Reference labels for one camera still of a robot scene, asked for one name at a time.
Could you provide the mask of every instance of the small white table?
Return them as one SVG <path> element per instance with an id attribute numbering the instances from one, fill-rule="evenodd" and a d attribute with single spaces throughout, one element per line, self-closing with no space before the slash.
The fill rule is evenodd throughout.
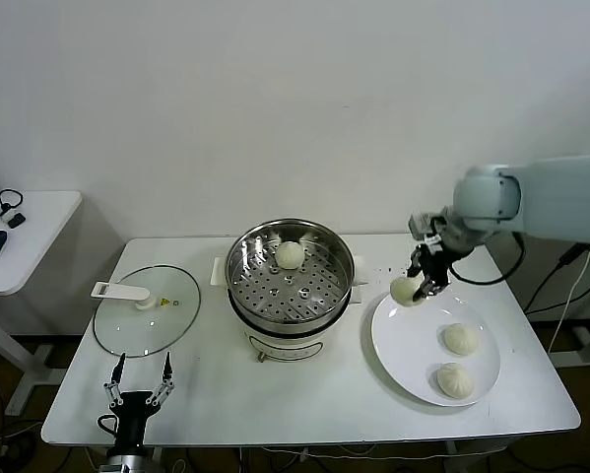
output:
<path id="1" fill-rule="evenodd" d="M 196 278 L 202 304 L 190 330 L 170 348 L 176 388 L 148 421 L 153 446 L 312 445 L 433 439 L 506 438 L 575 429 L 580 418 L 529 322 L 505 284 L 479 288 L 453 283 L 483 315 L 501 351 L 501 375 L 487 397 L 467 408 L 426 404 L 381 367 L 368 327 L 389 282 L 408 264 L 409 235 L 344 236 L 362 256 L 369 284 L 351 304 L 316 357 L 291 364 L 258 363 L 241 335 L 225 290 L 210 286 L 214 258 L 234 238 L 152 238 L 130 241 L 111 280 L 152 264 L 179 266 Z M 484 248 L 458 264 L 487 280 L 499 272 Z M 121 389 L 152 389 L 165 351 L 126 360 Z M 108 413 L 102 384 L 117 358 L 96 342 L 90 324 L 42 427 L 54 444 L 109 445 L 96 425 Z M 458 469 L 479 457 L 454 458 Z"/>
<path id="2" fill-rule="evenodd" d="M 23 194 L 24 202 L 17 210 L 26 221 L 11 230 L 0 219 L 0 230 L 8 231 L 0 253 L 0 296 L 15 294 L 23 287 L 82 200 L 80 192 L 75 191 Z M 4 199 L 10 201 L 10 195 L 4 195 Z M 35 386 L 60 384 L 65 370 L 51 370 L 44 365 L 50 351 L 50 345 L 41 345 L 32 355 L 0 327 L 0 355 L 24 372 L 6 415 L 20 415 Z"/>

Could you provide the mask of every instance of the white wall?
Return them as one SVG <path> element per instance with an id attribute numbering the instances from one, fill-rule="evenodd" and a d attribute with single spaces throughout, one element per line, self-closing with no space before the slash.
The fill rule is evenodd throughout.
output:
<path id="1" fill-rule="evenodd" d="M 472 164 L 582 153 L 590 0 L 0 2 L 0 184 L 123 239 L 401 231 Z"/>

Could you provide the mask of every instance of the table leg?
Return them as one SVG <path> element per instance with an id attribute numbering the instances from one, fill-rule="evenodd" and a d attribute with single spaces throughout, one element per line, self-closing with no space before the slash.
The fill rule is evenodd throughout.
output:
<path id="1" fill-rule="evenodd" d="M 35 372 L 38 375 L 47 375 L 49 369 L 21 344 L 16 342 L 6 331 L 0 327 L 0 355 L 12 363 L 22 372 Z"/>
<path id="2" fill-rule="evenodd" d="M 6 408 L 7 416 L 23 413 L 35 386 L 60 385 L 62 382 L 67 370 L 52 370 L 44 364 L 51 348 L 51 345 L 40 345 L 31 354 L 0 327 L 0 355 L 24 372 Z"/>
<path id="3" fill-rule="evenodd" d="M 590 332 L 585 327 L 572 329 L 583 348 L 577 352 L 553 352 L 549 354 L 555 368 L 590 367 Z"/>
<path id="4" fill-rule="evenodd" d="M 511 445 L 520 437 L 497 437 L 492 439 L 476 439 L 470 441 L 466 446 L 453 451 L 456 446 L 451 448 L 448 444 L 448 451 L 450 454 L 459 454 L 467 456 L 453 456 L 443 460 L 443 468 L 445 473 L 459 473 L 465 470 L 467 467 L 474 465 L 478 461 L 487 458 L 491 453 L 482 452 L 493 452 L 501 448 L 505 449 L 508 445 Z"/>

